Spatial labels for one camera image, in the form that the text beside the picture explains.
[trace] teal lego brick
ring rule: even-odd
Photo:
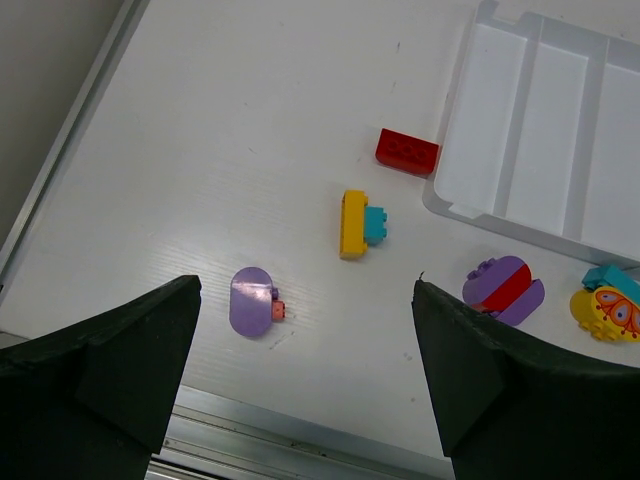
[[[382,207],[365,207],[364,239],[369,245],[377,245],[387,237],[387,214]]]
[[[590,269],[582,279],[587,290],[603,286],[617,288],[636,305],[640,306],[640,285],[615,265],[603,265]]]

